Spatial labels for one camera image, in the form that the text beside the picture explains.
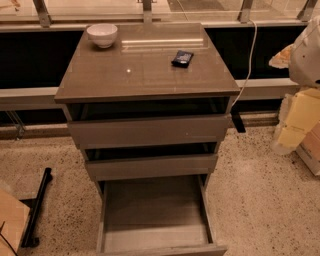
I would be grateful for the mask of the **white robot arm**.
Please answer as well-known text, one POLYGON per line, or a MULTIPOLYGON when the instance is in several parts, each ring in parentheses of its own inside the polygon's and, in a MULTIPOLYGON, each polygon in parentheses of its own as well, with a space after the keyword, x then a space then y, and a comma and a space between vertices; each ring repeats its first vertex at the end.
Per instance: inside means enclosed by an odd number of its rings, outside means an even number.
POLYGON ((289 70, 302 86, 320 87, 320 16, 312 18, 295 41, 269 60, 274 68, 289 70))

